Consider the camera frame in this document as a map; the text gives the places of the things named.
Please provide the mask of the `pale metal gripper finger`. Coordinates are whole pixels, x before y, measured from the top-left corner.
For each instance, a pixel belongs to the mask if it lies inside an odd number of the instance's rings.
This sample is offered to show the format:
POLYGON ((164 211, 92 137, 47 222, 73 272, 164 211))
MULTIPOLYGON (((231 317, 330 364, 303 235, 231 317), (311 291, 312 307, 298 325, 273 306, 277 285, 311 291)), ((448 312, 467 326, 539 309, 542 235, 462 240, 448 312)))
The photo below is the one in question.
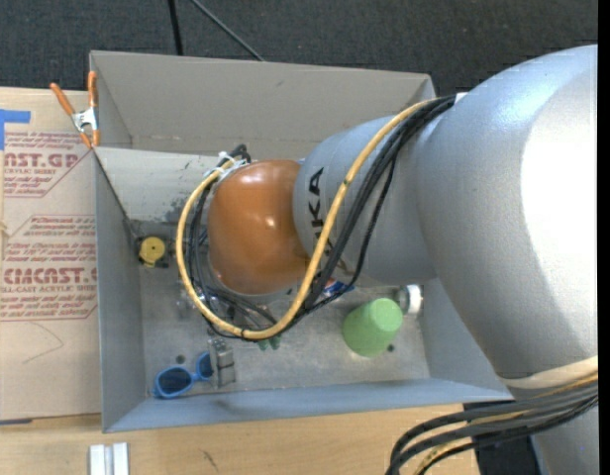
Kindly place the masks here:
POLYGON ((214 388, 220 388, 222 386, 220 376, 220 357, 222 348, 223 341, 220 337, 211 337, 208 340, 208 351, 212 370, 210 381, 214 388))
POLYGON ((236 382, 235 359, 232 347, 224 343, 221 349, 221 386, 226 387, 236 382))

